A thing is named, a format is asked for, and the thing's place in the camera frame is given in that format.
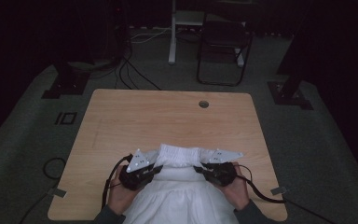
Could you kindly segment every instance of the human hand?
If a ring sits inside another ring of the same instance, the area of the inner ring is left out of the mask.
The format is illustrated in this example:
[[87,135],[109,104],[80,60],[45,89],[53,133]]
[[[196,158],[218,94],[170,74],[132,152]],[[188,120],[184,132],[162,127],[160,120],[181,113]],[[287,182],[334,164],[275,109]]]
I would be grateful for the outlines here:
[[130,190],[121,185],[118,177],[120,176],[122,169],[123,166],[119,165],[116,170],[115,178],[110,182],[111,189],[109,191],[109,198],[107,201],[109,208],[119,216],[121,216],[131,206],[135,196],[142,190]]
[[[235,167],[237,175],[242,175],[241,168],[238,163],[233,162],[233,165]],[[220,191],[222,191],[223,194],[226,196],[228,202],[231,203],[239,211],[242,210],[250,202],[246,182],[243,179],[235,178],[231,184],[225,187],[217,185],[214,186],[220,189]]]

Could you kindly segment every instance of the chair seat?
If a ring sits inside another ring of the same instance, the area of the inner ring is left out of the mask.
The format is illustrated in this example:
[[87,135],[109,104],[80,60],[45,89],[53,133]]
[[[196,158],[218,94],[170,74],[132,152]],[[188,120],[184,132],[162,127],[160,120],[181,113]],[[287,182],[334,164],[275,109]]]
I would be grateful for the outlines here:
[[248,43],[248,35],[242,24],[227,21],[206,21],[202,38],[209,45],[233,48],[244,48]]

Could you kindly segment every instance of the white fabric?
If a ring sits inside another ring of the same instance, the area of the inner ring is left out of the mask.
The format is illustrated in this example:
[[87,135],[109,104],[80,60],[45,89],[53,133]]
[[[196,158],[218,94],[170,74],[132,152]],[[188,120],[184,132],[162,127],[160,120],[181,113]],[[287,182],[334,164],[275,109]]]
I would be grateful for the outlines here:
[[193,168],[212,154],[199,147],[161,145],[155,166],[163,168],[136,196],[124,223],[238,223],[223,193]]

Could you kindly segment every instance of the wooden table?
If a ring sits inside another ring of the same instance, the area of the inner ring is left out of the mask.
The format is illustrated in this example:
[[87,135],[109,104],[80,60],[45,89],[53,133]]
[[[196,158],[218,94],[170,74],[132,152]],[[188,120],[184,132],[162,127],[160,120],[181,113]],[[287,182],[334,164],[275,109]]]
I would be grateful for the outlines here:
[[[200,101],[209,106],[202,108]],[[105,179],[124,156],[158,149],[160,144],[241,151],[239,159],[252,170],[260,191],[274,199],[278,187],[269,152],[247,93],[195,91],[96,90],[89,102],[59,189],[48,210],[52,220],[92,220],[101,209]],[[285,220],[284,204],[250,197],[261,211]]]

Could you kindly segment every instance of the person's forearm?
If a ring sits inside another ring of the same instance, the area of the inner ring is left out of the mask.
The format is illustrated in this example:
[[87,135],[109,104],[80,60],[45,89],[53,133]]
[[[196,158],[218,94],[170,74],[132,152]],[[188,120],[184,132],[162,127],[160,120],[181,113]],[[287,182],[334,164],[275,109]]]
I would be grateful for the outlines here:
[[249,224],[271,224],[278,223],[272,219],[267,218],[261,213],[260,209],[255,205],[251,200],[242,210],[234,210],[234,214],[237,217],[237,220],[240,224],[249,223]]
[[103,210],[94,219],[94,224],[121,224],[126,217],[116,215],[109,206],[105,206]]

